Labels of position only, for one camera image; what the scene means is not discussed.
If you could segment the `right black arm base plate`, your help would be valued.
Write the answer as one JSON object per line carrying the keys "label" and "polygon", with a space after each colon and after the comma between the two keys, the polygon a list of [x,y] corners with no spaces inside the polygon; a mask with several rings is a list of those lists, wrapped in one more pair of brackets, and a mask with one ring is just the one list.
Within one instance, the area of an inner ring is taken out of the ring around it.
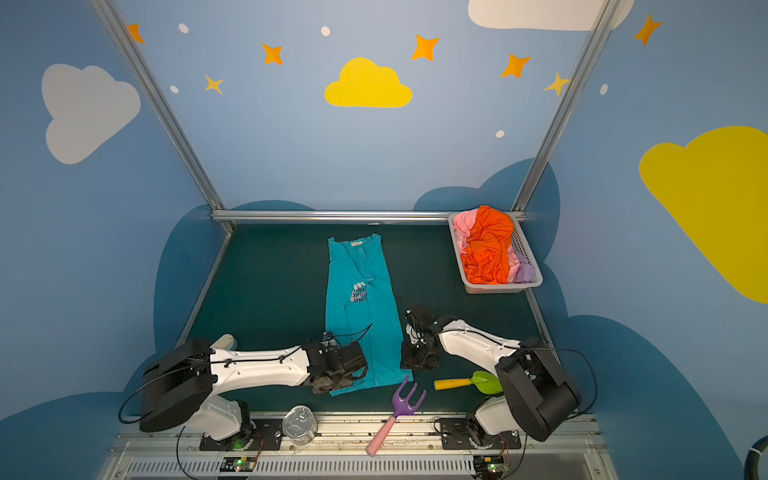
{"label": "right black arm base plate", "polygon": [[444,450],[521,450],[517,431],[489,434],[475,420],[438,418],[434,422]]}

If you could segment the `teal printed t shirt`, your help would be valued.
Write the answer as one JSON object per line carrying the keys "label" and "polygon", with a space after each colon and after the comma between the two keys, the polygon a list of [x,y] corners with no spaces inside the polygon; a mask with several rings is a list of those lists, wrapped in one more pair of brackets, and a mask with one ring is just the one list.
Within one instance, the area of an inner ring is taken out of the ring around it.
{"label": "teal printed t shirt", "polygon": [[364,378],[332,394],[400,384],[412,372],[401,367],[404,336],[381,236],[330,238],[328,251],[325,327],[358,342],[368,363]]}

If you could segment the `white plastic laundry basket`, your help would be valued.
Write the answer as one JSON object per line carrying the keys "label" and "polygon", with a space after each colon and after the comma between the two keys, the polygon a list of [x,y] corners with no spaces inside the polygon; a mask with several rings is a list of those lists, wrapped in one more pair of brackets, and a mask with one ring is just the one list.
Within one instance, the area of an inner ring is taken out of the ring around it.
{"label": "white plastic laundry basket", "polygon": [[[542,283],[538,263],[512,214],[481,206],[454,213],[448,221],[459,274],[467,293],[517,293]],[[534,283],[513,282],[521,262],[535,267]]]}

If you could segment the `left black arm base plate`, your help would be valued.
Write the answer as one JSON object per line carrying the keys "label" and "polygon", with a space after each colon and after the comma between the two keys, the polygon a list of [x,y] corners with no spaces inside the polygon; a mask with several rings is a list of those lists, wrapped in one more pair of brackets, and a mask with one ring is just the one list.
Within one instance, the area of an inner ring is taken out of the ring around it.
{"label": "left black arm base plate", "polygon": [[277,451],[282,443],[282,429],[275,419],[250,420],[244,422],[241,430],[224,440],[213,440],[204,435],[200,451],[257,452]]}

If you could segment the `silver tin can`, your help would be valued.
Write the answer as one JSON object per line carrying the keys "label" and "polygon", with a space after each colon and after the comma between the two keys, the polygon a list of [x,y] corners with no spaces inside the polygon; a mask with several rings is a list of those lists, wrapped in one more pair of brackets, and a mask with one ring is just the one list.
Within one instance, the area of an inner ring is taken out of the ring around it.
{"label": "silver tin can", "polygon": [[312,410],[305,405],[293,407],[282,421],[282,433],[294,445],[307,445],[318,433],[318,422]]}

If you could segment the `right green circuit board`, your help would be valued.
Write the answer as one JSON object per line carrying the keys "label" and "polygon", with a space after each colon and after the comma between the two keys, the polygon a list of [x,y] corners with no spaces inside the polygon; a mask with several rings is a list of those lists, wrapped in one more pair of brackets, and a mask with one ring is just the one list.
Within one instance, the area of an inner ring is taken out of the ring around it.
{"label": "right green circuit board", "polygon": [[472,478],[475,480],[499,480],[507,471],[506,464],[498,456],[474,456],[473,468]]}

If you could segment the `aluminium frame post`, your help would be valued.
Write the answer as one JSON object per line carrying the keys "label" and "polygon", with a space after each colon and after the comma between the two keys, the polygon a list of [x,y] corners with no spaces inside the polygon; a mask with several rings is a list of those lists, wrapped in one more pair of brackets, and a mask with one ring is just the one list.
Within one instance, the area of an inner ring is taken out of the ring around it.
{"label": "aluminium frame post", "polygon": [[612,22],[617,17],[620,6],[621,1],[619,0],[604,1],[601,9],[598,11],[596,21],[589,31],[585,44],[571,72],[571,79],[565,87],[565,92],[560,96],[545,136],[516,195],[511,207],[513,213],[520,215],[525,213],[535,189],[556,150],[558,141],[565,131],[578,99],[612,32]]}
{"label": "aluminium frame post", "polygon": [[91,0],[90,4],[141,87],[212,213],[224,210],[225,206],[220,195],[172,111],[160,84],[141,53],[139,44],[131,36],[128,25],[125,23],[116,2]]}

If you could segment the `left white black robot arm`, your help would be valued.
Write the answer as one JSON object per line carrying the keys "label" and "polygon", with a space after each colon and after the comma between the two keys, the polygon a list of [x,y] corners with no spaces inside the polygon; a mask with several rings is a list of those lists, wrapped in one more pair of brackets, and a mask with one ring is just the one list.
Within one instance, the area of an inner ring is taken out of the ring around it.
{"label": "left white black robot arm", "polygon": [[333,339],[273,351],[233,351],[192,339],[143,372],[139,429],[186,427],[203,433],[203,451],[256,447],[258,427],[242,400],[228,392],[263,386],[309,387],[316,394],[346,389],[365,378],[368,363],[357,341]]}

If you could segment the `purple pink toy rake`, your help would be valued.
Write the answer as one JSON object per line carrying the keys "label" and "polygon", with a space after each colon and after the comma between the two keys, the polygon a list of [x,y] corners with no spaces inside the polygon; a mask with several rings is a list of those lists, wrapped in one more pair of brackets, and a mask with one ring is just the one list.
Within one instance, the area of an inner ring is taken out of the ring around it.
{"label": "purple pink toy rake", "polygon": [[392,396],[393,413],[373,436],[365,449],[365,452],[369,457],[374,457],[377,454],[378,450],[386,440],[386,437],[400,417],[412,416],[418,412],[427,396],[427,391],[422,390],[419,398],[412,403],[411,399],[418,390],[418,383],[411,382],[410,377],[406,376]]}

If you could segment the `left green circuit board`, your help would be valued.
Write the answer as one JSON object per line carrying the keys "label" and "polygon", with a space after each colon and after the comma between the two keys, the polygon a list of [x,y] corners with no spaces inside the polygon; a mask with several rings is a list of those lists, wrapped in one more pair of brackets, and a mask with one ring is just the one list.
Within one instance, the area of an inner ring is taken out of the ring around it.
{"label": "left green circuit board", "polygon": [[219,468],[220,473],[251,473],[257,464],[256,457],[225,457]]}

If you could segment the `horizontal aluminium frame bar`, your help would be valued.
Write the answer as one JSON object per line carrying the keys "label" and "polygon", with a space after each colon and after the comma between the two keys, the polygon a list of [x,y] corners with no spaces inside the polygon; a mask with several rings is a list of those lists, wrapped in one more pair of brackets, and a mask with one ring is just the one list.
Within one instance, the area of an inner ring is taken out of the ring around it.
{"label": "horizontal aluminium frame bar", "polygon": [[214,221],[232,224],[432,224],[446,223],[454,212],[445,211],[291,211],[213,210]]}

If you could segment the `green yellow toy trowel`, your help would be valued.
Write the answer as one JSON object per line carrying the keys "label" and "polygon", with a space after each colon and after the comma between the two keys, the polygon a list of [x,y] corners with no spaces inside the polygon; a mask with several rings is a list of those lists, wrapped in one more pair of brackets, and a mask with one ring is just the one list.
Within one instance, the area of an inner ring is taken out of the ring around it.
{"label": "green yellow toy trowel", "polygon": [[484,395],[497,395],[503,389],[499,379],[487,371],[476,371],[469,378],[435,380],[435,391],[444,391],[473,386]]}

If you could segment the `lilac t shirt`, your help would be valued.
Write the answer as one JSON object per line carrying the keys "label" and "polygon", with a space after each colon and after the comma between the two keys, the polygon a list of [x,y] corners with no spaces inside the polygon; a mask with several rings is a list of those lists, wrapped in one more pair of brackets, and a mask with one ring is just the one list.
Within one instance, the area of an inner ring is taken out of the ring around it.
{"label": "lilac t shirt", "polygon": [[513,277],[513,282],[517,284],[534,283],[536,278],[535,267],[530,263],[521,262]]}

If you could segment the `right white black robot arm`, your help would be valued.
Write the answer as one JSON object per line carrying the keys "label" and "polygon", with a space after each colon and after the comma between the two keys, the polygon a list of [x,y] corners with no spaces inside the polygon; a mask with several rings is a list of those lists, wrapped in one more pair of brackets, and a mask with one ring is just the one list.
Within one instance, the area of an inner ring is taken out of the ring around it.
{"label": "right white black robot arm", "polygon": [[575,381],[541,340],[505,339],[458,317],[438,318],[421,304],[408,309],[401,365],[434,370],[443,355],[463,358],[500,383],[499,393],[467,414],[467,434],[478,447],[507,432],[543,442],[582,403]]}

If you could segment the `green circuit board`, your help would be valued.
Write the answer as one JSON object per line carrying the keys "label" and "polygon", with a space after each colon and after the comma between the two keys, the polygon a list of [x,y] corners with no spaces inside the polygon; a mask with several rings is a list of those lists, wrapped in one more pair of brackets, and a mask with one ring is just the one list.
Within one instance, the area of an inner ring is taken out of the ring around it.
{"label": "green circuit board", "polygon": [[498,456],[474,456],[473,468],[472,478],[475,480],[499,480],[507,471],[506,464]]}
{"label": "green circuit board", "polygon": [[251,473],[257,464],[256,457],[225,457],[219,468],[220,473]]}

